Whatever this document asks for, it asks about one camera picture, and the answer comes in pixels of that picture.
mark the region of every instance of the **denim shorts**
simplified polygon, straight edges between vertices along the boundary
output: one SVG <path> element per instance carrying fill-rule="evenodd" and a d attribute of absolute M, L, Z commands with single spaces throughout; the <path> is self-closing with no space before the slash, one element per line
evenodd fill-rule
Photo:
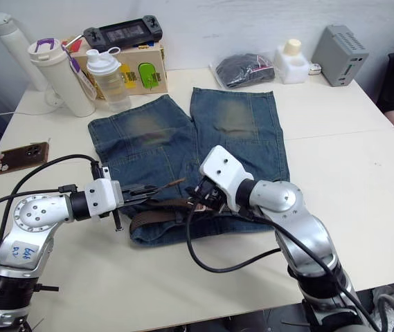
<path fill-rule="evenodd" d="M 89 123 L 93 145 L 111 177 L 120 184 L 167 188 L 155 199 L 187 198 L 187 187 L 196 187 L 202 176 L 200 163 L 215 145 L 233 154 L 256 180 L 289 180 L 283 131 L 278 121 L 274 95 L 194 88 L 189 118 L 169 95 L 141 107 Z M 123 207 L 130 217 L 143 205 Z M 230 214 L 192 223 L 192 237 L 226 232 L 256 232 L 271 229 Z M 183 221 L 145 225 L 131 233 L 144 246 L 186 240 Z"/>

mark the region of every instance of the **white wall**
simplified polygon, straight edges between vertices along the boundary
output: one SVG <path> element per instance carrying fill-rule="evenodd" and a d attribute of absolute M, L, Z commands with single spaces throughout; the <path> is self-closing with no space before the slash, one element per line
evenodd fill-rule
<path fill-rule="evenodd" d="M 357 81 L 372 98 L 386 55 L 394 52 L 394 0 L 0 0 L 0 11 L 10 13 L 32 42 L 156 15 L 168 69 L 207 66 L 239 44 L 273 51 L 290 37 L 300 39 L 310 57 L 326 25 L 345 24 L 370 50 Z M 14 109 L 26 85 L 0 42 L 0 100 Z"/>

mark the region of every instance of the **white cylindrical object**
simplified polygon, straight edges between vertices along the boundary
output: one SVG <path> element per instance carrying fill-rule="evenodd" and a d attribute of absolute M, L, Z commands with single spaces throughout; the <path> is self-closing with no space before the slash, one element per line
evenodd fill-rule
<path fill-rule="evenodd" d="M 283 84 L 303 83 L 309 75 L 310 63 L 297 39 L 289 39 L 284 46 L 277 47 L 274 66 Z"/>
<path fill-rule="evenodd" d="M 112 55 L 116 53 L 99 53 L 97 50 L 88 50 L 87 70 L 93 75 L 109 108 L 114 112 L 122 112 L 130 109 L 129 93 L 121 77 L 121 63 Z"/>
<path fill-rule="evenodd" d="M 18 64 L 27 72 L 37 90 L 45 91 L 48 82 L 38 68 L 29 59 L 29 41 L 15 25 L 9 14 L 0 12 L 0 40 Z"/>
<path fill-rule="evenodd" d="M 95 104 L 84 93 L 58 39 L 41 39 L 29 46 L 28 53 L 30 61 L 39 67 L 76 116 L 90 116 L 95 111 Z"/>

